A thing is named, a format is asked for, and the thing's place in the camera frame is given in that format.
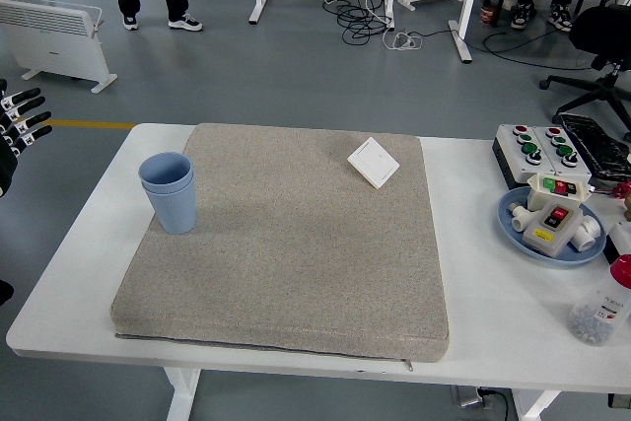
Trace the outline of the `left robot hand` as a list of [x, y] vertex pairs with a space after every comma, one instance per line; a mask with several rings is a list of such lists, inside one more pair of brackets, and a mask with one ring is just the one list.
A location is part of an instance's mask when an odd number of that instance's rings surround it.
[[45, 124], [51, 118], [50, 111], [44, 111], [26, 118], [26, 114], [45, 102], [40, 88], [33, 88], [8, 95], [8, 83], [1, 79], [1, 195], [9, 190], [18, 166], [18, 157], [33, 143], [52, 131]]

